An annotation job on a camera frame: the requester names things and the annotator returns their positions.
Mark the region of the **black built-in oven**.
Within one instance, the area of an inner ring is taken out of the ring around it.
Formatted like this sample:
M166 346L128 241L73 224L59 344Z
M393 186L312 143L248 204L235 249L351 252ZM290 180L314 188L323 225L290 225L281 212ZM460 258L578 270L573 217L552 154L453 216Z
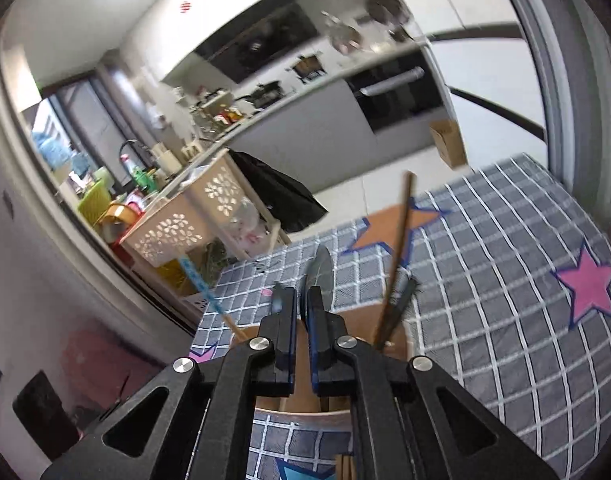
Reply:
M374 132L443 106L426 58L414 51L345 79Z

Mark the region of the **pink utensil holder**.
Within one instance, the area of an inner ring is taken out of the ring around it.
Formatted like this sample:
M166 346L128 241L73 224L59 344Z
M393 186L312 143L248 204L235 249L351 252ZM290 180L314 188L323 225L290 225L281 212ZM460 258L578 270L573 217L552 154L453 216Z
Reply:
M258 337L228 350L220 364L212 406L220 408L235 433L249 429L256 399L287 398L310 386L319 398L350 401L353 434L367 445L403 439L397 396L409 388L407 363L385 356L347 331L342 316L323 308L319 290L307 297L307 359L310 374L298 364L296 315L299 298L292 288L278 292L279 301L258 326Z

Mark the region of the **grey checked tablecloth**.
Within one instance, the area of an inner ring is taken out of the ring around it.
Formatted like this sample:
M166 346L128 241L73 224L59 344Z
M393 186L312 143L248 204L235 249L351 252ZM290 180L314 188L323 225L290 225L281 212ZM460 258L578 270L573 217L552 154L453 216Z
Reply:
M611 272L607 236L527 155L421 193L415 205L442 216L413 231L407 269L420 294L404 325L413 354L434 359L560 479L581 479L611 434L611 314L589 307L572 325L579 294L555 273L575 270L582 255L587 270L592 255L598 271ZM220 274L215 296L239 326L258 324L274 283L298 288L325 245L335 267L333 310L377 302L390 255L378 245L350 248L367 226L357 218L235 263ZM611 280L607 292L611 300ZM351 446L348 431L258 410L244 478L326 474Z

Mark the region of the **beige flower storage rack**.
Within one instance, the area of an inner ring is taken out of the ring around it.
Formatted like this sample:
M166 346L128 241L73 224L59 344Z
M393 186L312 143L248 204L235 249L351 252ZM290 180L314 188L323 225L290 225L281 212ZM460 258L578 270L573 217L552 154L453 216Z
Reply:
M175 191L157 198L121 240L136 274L176 297L197 292L178 256L187 256L213 286L226 266L289 243L227 150L194 170Z

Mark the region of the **cardboard box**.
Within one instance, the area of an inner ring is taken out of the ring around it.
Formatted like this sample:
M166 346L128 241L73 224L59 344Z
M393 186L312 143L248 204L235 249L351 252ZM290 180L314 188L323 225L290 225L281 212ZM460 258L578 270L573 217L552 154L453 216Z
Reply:
M430 124L430 132L440 157L450 168L467 166L461 130L455 120L442 119Z

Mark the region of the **green plastic basket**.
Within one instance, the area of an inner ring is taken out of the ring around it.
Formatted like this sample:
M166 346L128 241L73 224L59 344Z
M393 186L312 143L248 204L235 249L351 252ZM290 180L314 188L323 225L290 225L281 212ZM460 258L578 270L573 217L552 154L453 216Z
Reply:
M78 213L91 226L94 226L106 213L111 201L111 195L104 182L97 181L87 189L80 203L78 203Z

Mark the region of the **black jacket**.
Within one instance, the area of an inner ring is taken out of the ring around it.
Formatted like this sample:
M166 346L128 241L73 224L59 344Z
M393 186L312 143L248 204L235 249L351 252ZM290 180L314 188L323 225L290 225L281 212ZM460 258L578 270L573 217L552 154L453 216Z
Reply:
M322 220L328 210L301 182L245 152L229 156L246 177L261 202L281 223L284 232L298 233Z

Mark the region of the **brown wooden chopstick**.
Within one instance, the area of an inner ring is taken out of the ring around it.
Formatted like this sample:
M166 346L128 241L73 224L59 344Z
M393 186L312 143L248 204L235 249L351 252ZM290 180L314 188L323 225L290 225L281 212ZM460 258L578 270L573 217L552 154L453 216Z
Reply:
M373 337L373 346L377 350L383 350L385 341L388 339L388 337L385 335L386 325L392 310L391 298L394 292L395 283L397 282L398 267L403 255L403 249L405 247L407 225L409 224L409 211L411 210L409 200L413 194L415 178L416 176L412 173L412 171L406 171L403 176L401 211L399 214L397 229L394 232L395 236L391 254L390 271L385 296L383 296L383 301L381 301L378 324Z

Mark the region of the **black kitchen faucet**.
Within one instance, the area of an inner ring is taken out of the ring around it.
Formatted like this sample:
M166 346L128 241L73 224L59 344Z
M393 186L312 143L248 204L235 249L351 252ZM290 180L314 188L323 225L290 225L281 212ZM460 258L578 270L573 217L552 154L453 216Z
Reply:
M125 140L119 148L119 159L121 164L126 167L125 159L133 157L142 169L149 170L153 167L152 153L148 146L136 139Z

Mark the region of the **black range hood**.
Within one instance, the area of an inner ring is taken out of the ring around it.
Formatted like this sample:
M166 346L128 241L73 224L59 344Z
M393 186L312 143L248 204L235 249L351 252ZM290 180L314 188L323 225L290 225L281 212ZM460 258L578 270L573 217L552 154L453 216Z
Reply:
M194 53L241 82L317 36L296 0L260 0L198 44Z

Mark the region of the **blue patterned chopstick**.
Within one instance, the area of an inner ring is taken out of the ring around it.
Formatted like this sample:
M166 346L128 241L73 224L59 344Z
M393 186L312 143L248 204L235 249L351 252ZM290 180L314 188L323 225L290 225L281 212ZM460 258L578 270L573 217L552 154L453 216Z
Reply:
M176 259L179 265L182 267L186 278L197 288L198 292L202 293L202 296L206 301L208 301L209 306L218 314L221 318L223 318L224 323L227 327L232 331L232 334L236 337L238 341L245 341L247 339L244 331L234 322L232 317L223 309L220 301L216 299L214 293L206 281L199 274L197 268L194 266L194 263L187 257L183 252L179 252L176 255Z

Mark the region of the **black spoon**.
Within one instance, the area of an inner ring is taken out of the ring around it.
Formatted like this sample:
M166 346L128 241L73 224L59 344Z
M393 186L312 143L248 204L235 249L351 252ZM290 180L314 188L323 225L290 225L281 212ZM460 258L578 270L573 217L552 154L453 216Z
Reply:
M329 311L334 299L335 270L333 259L325 245L317 247L314 257L307 263L301 280L299 292L299 311L301 320L307 325L307 291L319 286L323 297L323 306Z
M381 336L381 342L386 344L394 330L399 326L402 318L406 315L406 312L412 305L413 298L416 296L419 290L419 282L414 275L411 275L405 284L403 292L401 293L398 301L392 306L390 313L385 318L385 326L383 326L383 336Z

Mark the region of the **black wok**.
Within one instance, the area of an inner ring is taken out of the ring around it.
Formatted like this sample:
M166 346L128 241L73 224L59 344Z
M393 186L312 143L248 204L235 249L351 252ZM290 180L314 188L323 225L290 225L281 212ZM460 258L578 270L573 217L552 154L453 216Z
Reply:
M258 84L256 88L245 96L237 96L236 101L246 101L256 110L266 110L284 97L284 89L279 80L267 84Z

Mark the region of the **bronze cooking pot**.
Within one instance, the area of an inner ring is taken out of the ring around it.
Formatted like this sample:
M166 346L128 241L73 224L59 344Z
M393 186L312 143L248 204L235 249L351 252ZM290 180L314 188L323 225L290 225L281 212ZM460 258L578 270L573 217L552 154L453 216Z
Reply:
M296 64L291 66L291 69L304 84L326 74L326 70L323 69L316 54L309 56L300 55Z

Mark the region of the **white refrigerator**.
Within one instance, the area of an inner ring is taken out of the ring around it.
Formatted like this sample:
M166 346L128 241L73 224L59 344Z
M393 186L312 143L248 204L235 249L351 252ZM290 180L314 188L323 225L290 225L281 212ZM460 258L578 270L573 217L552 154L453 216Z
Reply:
M403 0L428 40L468 162L519 154L548 164L537 69L511 0Z

